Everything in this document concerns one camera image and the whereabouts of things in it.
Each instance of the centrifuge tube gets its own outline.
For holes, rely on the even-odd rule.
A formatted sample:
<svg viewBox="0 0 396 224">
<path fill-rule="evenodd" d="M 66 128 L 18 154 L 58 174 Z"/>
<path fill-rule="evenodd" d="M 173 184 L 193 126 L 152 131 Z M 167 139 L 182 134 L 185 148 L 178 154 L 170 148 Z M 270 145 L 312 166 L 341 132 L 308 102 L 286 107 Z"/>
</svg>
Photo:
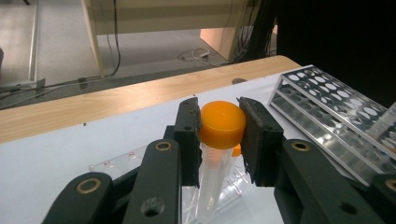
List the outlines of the centrifuge tube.
<svg viewBox="0 0 396 224">
<path fill-rule="evenodd" d="M 205 105 L 201 119 L 199 136 L 203 161 L 196 218 L 207 223 L 214 216 L 233 148 L 242 140 L 246 119 L 238 106 L 224 101 Z"/>
</svg>

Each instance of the orange cap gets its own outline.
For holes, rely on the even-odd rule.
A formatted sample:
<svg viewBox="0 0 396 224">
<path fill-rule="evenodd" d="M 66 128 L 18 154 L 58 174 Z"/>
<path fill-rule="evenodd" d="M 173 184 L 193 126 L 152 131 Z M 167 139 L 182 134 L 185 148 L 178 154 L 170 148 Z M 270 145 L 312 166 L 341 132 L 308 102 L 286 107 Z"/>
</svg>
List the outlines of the orange cap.
<svg viewBox="0 0 396 224">
<path fill-rule="evenodd" d="M 233 148 L 232 157 L 238 157 L 241 155 L 241 144 L 238 144 L 236 147 Z"/>
<path fill-rule="evenodd" d="M 216 149 L 229 149 L 238 145 L 244 135 L 245 114 L 236 105 L 214 101 L 201 110 L 201 141 Z"/>
</svg>

